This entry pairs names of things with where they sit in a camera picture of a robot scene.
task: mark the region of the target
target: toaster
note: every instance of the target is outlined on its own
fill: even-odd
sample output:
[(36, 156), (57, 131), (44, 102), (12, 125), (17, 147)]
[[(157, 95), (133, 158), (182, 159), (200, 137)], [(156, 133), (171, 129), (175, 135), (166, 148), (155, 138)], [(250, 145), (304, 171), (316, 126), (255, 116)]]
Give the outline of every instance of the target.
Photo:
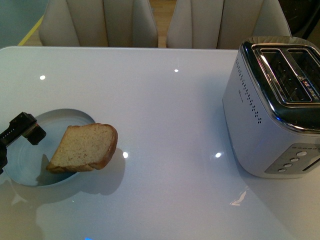
[(235, 159), (252, 175), (301, 178), (320, 165), (320, 53), (257, 36), (237, 53), (222, 102)]

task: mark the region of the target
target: chair backrest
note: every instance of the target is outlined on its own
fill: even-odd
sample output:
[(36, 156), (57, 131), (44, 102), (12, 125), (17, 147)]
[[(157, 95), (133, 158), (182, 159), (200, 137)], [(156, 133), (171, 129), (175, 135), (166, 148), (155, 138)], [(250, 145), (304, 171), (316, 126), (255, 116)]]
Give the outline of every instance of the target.
[(148, 0), (49, 0), (39, 36), (44, 46), (158, 47)]
[(238, 49), (251, 36), (291, 36), (278, 0), (177, 0), (166, 45)]

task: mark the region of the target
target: wooden floor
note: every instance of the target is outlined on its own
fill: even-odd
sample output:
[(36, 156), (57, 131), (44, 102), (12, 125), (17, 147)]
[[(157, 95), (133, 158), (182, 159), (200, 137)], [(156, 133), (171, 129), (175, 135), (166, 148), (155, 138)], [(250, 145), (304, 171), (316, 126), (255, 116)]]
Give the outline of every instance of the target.
[[(158, 28), (159, 48), (166, 47), (166, 37), (172, 15), (175, 10), (176, 0), (150, 0), (154, 19)], [(42, 46), (38, 29), (23, 44), (24, 46)]]

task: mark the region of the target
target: glossy table surface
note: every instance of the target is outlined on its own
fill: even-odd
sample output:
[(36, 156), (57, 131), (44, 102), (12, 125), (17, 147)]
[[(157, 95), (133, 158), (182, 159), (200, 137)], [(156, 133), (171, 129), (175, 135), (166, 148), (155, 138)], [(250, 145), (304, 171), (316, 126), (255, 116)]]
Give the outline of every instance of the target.
[(1, 49), (1, 130), (20, 112), (75, 109), (118, 131), (102, 170), (47, 187), (1, 174), (1, 239), (319, 239), (320, 169), (263, 179), (234, 158), (222, 96), (236, 54)]

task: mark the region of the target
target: toast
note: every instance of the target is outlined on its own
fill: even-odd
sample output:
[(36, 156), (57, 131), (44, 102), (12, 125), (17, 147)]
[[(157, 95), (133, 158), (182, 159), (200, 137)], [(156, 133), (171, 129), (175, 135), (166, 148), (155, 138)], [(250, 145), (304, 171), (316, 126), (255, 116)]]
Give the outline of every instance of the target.
[(109, 124), (68, 126), (46, 169), (51, 173), (104, 168), (116, 151), (117, 130)]

